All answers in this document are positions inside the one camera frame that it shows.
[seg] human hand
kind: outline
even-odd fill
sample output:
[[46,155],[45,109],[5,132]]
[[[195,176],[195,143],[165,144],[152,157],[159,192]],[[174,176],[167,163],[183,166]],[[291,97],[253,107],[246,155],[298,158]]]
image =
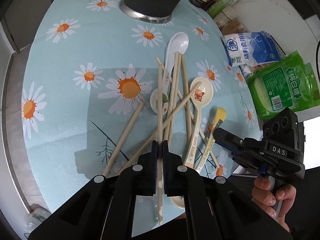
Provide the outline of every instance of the human hand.
[[274,196],[270,191],[271,182],[266,177],[257,177],[254,181],[254,188],[252,190],[252,201],[255,202],[263,211],[270,217],[276,216],[275,210],[272,206],[277,200],[283,200],[281,209],[279,211],[276,221],[289,232],[288,225],[284,222],[284,217],[293,205],[296,197],[296,188],[290,184],[281,187]]

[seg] floral tablecloth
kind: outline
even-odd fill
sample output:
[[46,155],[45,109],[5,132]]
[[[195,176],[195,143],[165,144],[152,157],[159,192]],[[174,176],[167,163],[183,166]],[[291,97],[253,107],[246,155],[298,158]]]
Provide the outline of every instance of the floral tablecloth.
[[[177,32],[189,36],[188,78],[203,76],[214,88],[202,110],[201,129],[211,129],[215,109],[227,111],[226,130],[260,138],[253,102],[239,68],[228,65],[220,31],[204,11],[181,0],[165,24],[140,22],[123,14],[120,0],[55,0],[32,44],[23,81],[22,123],[31,169],[51,212],[101,174],[134,109],[145,108],[124,143],[115,174],[156,129],[149,105],[157,87],[157,62]],[[183,91],[180,80],[180,91]],[[187,150],[185,111],[175,117],[170,151]],[[199,140],[198,156],[204,150]],[[233,161],[214,145],[201,175],[228,177]],[[156,199],[137,197],[133,235],[158,225]],[[164,222],[183,213],[164,196]]]

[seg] table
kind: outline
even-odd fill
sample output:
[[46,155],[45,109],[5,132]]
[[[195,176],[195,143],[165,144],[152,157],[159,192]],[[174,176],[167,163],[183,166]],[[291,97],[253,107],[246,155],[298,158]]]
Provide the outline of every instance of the table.
[[[220,31],[204,11],[181,0],[166,24],[132,19],[118,8],[119,0],[55,0],[39,26],[23,81],[22,122],[31,169],[54,212],[89,179],[101,174],[121,133],[140,101],[146,107],[113,165],[114,175],[156,129],[149,106],[156,88],[155,57],[164,62],[166,44],[177,32],[189,36],[185,53],[188,78],[208,78],[214,95],[203,111],[201,129],[215,109],[227,111],[224,129],[260,138],[252,98],[239,68],[231,68]],[[185,113],[175,117],[170,151],[188,148]],[[199,150],[204,150],[202,141]],[[201,175],[228,177],[233,161],[218,145]],[[164,222],[184,210],[164,196]],[[137,197],[133,236],[156,227],[156,199]]]

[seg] floor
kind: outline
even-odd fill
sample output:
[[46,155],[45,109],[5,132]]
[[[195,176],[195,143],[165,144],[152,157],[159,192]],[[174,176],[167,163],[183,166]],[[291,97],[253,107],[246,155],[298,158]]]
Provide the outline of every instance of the floor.
[[13,63],[7,82],[6,129],[4,130],[9,149],[6,155],[11,166],[12,177],[29,211],[38,205],[48,209],[31,171],[21,122],[22,85],[30,47],[26,47],[19,54],[13,54]]

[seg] silver bolt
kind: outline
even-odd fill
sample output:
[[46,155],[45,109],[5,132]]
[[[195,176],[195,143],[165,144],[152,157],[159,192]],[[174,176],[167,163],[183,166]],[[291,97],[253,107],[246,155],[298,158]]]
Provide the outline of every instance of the silver bolt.
[[216,182],[219,184],[224,184],[226,182],[226,179],[225,179],[225,177],[218,176],[218,177],[216,177]]
[[95,183],[100,183],[100,182],[103,182],[104,181],[104,177],[102,175],[98,175],[98,176],[95,176],[93,181]]
[[187,168],[186,166],[184,166],[184,165],[180,165],[180,166],[177,168],[177,170],[180,171],[180,172],[186,172],[187,169],[188,169],[188,168]]
[[141,171],[142,168],[143,168],[143,167],[142,167],[140,164],[134,165],[134,166],[132,167],[132,169],[133,169],[134,171]]

